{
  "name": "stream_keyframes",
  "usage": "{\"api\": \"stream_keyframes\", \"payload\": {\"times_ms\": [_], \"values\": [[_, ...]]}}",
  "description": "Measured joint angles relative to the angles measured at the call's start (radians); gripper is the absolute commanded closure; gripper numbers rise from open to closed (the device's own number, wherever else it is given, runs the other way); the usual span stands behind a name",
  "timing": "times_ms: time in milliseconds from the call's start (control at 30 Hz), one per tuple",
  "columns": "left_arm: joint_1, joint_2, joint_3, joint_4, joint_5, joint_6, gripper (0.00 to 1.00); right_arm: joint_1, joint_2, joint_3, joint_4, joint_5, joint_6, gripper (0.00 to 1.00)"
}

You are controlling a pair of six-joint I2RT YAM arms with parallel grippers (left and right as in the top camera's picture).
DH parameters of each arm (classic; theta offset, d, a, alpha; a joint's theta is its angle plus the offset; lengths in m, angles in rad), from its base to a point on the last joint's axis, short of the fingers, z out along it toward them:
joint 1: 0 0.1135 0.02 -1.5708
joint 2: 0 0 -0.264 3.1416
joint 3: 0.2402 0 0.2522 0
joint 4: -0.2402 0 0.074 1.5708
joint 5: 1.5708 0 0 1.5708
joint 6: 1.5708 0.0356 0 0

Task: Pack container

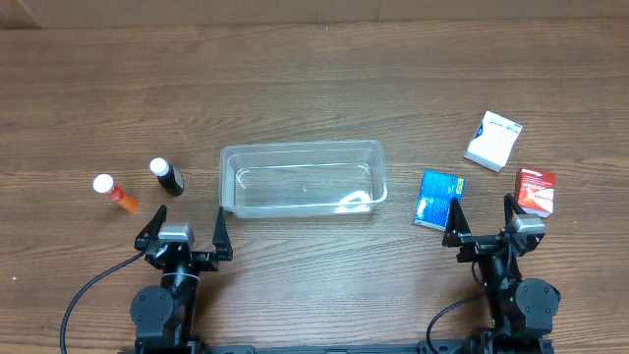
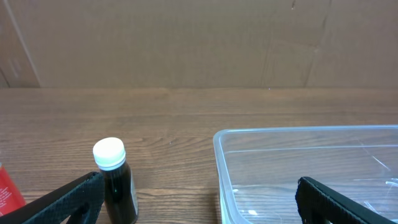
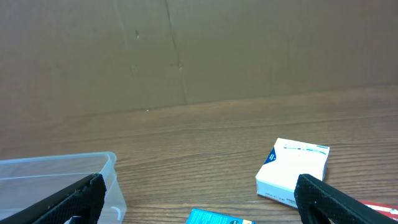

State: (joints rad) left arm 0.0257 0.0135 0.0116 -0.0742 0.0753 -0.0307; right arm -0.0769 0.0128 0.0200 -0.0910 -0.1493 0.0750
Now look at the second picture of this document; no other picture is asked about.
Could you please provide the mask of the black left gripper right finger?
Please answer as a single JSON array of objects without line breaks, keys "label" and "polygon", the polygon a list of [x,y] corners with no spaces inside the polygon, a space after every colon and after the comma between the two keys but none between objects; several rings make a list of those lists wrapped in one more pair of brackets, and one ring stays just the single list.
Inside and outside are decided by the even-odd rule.
[{"label": "black left gripper right finger", "polygon": [[304,224],[394,224],[311,177],[301,177],[295,193]]}]

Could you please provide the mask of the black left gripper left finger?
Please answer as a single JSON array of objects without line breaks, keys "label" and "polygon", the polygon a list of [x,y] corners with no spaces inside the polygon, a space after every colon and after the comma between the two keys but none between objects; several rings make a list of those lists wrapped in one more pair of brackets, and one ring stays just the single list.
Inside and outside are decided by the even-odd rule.
[{"label": "black left gripper left finger", "polygon": [[10,224],[94,224],[104,202],[104,177],[89,172],[1,217]]}]

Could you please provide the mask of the dark bottle white cap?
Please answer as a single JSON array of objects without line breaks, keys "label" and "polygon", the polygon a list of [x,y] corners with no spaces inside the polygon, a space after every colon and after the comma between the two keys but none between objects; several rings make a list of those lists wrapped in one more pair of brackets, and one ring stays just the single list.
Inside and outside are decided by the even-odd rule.
[{"label": "dark bottle white cap", "polygon": [[98,141],[93,146],[93,157],[104,177],[104,202],[111,222],[137,222],[139,211],[134,179],[122,140],[108,137]]}]

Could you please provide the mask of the orange bottle white cap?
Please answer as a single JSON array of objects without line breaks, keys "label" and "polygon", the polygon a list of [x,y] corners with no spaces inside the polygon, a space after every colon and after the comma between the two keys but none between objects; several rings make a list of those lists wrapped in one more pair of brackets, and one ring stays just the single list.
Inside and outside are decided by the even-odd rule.
[{"label": "orange bottle white cap", "polygon": [[6,168],[1,164],[0,168],[0,213],[4,216],[23,206],[26,202],[11,179]]}]

